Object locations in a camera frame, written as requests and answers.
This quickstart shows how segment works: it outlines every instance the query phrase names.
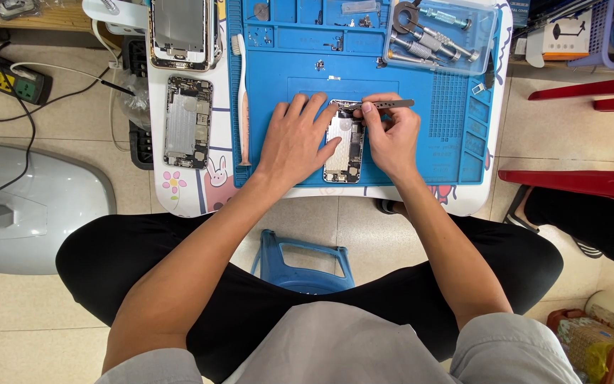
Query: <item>clear plastic box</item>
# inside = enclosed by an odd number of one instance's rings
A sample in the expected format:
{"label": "clear plastic box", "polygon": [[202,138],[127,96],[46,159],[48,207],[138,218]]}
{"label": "clear plastic box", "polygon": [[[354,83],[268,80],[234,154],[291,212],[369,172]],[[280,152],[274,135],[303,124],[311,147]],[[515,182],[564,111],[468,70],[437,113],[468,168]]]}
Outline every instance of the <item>clear plastic box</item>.
{"label": "clear plastic box", "polygon": [[349,3],[343,3],[341,10],[343,14],[362,14],[376,12],[379,6],[380,5],[376,5],[376,0],[351,1]]}
{"label": "clear plastic box", "polygon": [[[453,16],[456,16],[459,20],[470,19],[471,25],[466,30],[462,30],[458,25],[451,25],[443,21],[439,21],[436,18],[428,17],[425,14],[419,12],[418,22],[419,24],[429,27],[433,30],[442,33],[448,38],[452,39],[454,43],[458,44],[462,48],[468,51],[475,49],[479,52],[478,58],[474,62],[469,62],[466,55],[461,57],[456,62],[451,62],[449,57],[439,52],[434,52],[438,57],[447,61],[447,63],[439,63],[441,66],[419,64],[413,62],[406,62],[398,59],[390,59],[388,57],[388,51],[397,53],[399,55],[405,55],[410,57],[416,57],[413,54],[406,51],[405,48],[399,44],[392,44],[389,36],[393,31],[392,24],[395,17],[394,6],[397,4],[390,4],[389,20],[388,20],[388,34],[386,35],[386,41],[383,46],[383,61],[389,65],[402,65],[412,66],[419,68],[428,68],[430,70],[443,70],[447,72],[476,75],[483,74],[487,69],[487,61],[489,58],[489,52],[494,44],[494,31],[497,27],[497,9],[492,5],[482,5],[468,1],[452,0],[452,3],[448,3],[440,0],[423,0],[420,7],[432,8],[440,12],[444,12]],[[400,12],[398,17],[400,22],[405,25],[408,22],[408,12]],[[414,27],[414,31],[424,33],[419,27]],[[418,42],[411,33],[399,33],[397,32],[399,39],[406,40],[408,42]]]}

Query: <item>person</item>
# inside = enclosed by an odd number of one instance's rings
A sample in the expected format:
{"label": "person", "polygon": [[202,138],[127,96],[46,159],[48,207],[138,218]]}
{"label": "person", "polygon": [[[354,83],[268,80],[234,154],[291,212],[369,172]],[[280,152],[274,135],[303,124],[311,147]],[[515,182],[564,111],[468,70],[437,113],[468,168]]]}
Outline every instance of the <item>person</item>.
{"label": "person", "polygon": [[[285,290],[229,263],[285,193],[321,168],[337,106],[297,94],[271,117],[260,162],[218,212],[111,215],[86,224],[56,265],[73,298],[111,327],[97,383],[578,383],[554,334],[525,313],[563,262],[531,231],[448,215],[415,166],[420,117],[363,98],[371,155],[428,262],[324,295]],[[382,115],[388,119],[381,120]],[[454,357],[451,372],[439,365]]]}
{"label": "person", "polygon": [[609,197],[521,185],[503,222],[535,233],[541,225],[554,225],[584,255],[614,261],[614,199]]}

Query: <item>black cable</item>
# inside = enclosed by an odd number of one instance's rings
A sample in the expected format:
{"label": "black cable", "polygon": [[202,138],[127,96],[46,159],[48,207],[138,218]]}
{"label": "black cable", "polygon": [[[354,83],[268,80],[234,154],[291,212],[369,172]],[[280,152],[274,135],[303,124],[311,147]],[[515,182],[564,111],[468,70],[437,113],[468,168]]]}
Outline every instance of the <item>black cable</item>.
{"label": "black cable", "polygon": [[[1,67],[1,65],[0,65],[0,72],[3,74],[6,73],[4,72],[4,69]],[[9,81],[8,76],[4,76],[4,81],[6,81],[6,85],[8,85],[10,89],[13,89],[13,84]],[[16,100],[18,100],[18,102],[21,104],[22,109],[25,111],[25,115],[27,116],[28,119],[30,119],[30,125],[32,126],[32,135],[30,136],[30,143],[27,144],[27,149],[25,150],[25,169],[21,172],[20,175],[18,175],[18,177],[2,185],[0,187],[0,191],[10,186],[11,184],[15,183],[16,181],[18,181],[23,176],[25,176],[25,174],[27,173],[27,169],[30,166],[30,148],[32,147],[32,143],[35,141],[35,135],[37,134],[37,127],[35,127],[35,120],[32,119],[32,115],[30,114],[30,111],[28,111],[27,107],[25,107],[25,103],[22,101],[21,97],[15,92],[14,92],[14,95],[16,96]]]}
{"label": "black cable", "polygon": [[[101,74],[99,74],[97,77],[103,77],[105,74],[107,74],[107,72],[108,72],[109,70],[110,70],[110,68],[106,68],[106,69],[105,69],[103,72],[101,72]],[[56,101],[58,101],[58,100],[62,100],[62,99],[64,99],[64,98],[66,98],[66,97],[71,97],[71,96],[79,95],[79,94],[81,94],[81,93],[83,93],[83,92],[87,92],[88,90],[90,90],[90,89],[91,89],[91,88],[92,88],[94,85],[96,85],[97,83],[98,83],[98,80],[94,80],[94,81],[93,81],[93,83],[91,83],[91,84],[90,84],[88,87],[86,87],[86,88],[84,88],[84,89],[82,89],[82,90],[79,90],[79,91],[77,91],[77,92],[72,92],[72,93],[69,93],[69,94],[65,94],[65,95],[63,95],[63,96],[59,96],[59,97],[57,97],[57,98],[55,98],[55,99],[53,99],[53,100],[51,100],[51,101],[47,101],[47,102],[45,102],[44,104],[42,104],[42,105],[40,105],[39,107],[37,107],[36,109],[33,109],[32,111],[30,111],[30,114],[35,113],[35,112],[36,112],[36,111],[38,111],[39,109],[42,109],[42,108],[46,107],[47,105],[51,104],[52,102],[56,102]],[[0,123],[1,123],[1,122],[10,122],[10,121],[13,121],[13,120],[16,120],[16,119],[24,118],[25,116],[27,116],[27,114],[26,114],[26,115],[16,116],[15,118],[0,119]]]}

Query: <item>electrical outlet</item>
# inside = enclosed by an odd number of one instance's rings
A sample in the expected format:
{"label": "electrical outlet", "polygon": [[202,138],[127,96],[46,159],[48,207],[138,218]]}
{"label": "electrical outlet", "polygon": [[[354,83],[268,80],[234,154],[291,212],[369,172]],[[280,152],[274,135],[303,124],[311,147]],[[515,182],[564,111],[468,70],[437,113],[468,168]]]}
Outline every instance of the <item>electrical outlet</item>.
{"label": "electrical outlet", "polygon": [[23,99],[32,101],[32,96],[35,94],[35,85],[28,83],[25,80],[18,80],[16,84],[16,93]]}
{"label": "electrical outlet", "polygon": [[[11,83],[11,85],[13,85],[16,81],[16,78],[11,76],[10,74],[7,74],[6,77],[8,78],[9,83]],[[4,79],[4,74],[0,72],[0,90],[4,90],[6,92],[11,92],[11,87],[8,86],[8,84],[6,83],[6,80]]]}

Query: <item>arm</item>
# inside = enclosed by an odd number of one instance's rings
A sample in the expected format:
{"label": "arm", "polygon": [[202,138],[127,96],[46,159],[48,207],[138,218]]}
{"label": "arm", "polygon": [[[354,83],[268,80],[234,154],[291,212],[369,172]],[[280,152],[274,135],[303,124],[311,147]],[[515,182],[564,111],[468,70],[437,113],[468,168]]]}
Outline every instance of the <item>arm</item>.
{"label": "arm", "polygon": [[290,105],[276,106],[251,178],[127,293],[108,335],[103,372],[141,353],[186,348],[186,334],[241,240],[279,198],[334,153],[339,138],[319,149],[337,110],[330,105],[315,121],[325,101],[323,92],[309,102],[297,94]]}
{"label": "arm", "polygon": [[[431,194],[416,169],[416,139],[421,118],[409,108],[375,109],[370,102],[400,100],[397,94],[363,99],[371,155],[397,187],[411,224],[428,254],[444,299],[458,328],[471,319],[495,312],[512,313],[501,284],[473,243],[454,224]],[[390,119],[381,121],[381,113]]]}

